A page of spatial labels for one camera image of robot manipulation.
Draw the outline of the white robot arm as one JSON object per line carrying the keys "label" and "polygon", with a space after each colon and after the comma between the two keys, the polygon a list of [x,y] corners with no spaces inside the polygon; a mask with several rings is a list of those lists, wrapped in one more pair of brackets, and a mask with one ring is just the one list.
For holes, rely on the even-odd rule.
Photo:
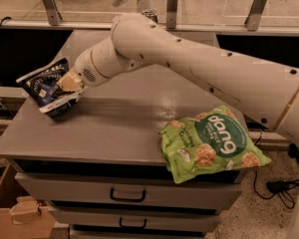
{"label": "white robot arm", "polygon": [[111,36],[84,51],[58,85],[65,92],[157,64],[299,146],[299,69],[178,38],[141,14],[117,17]]}

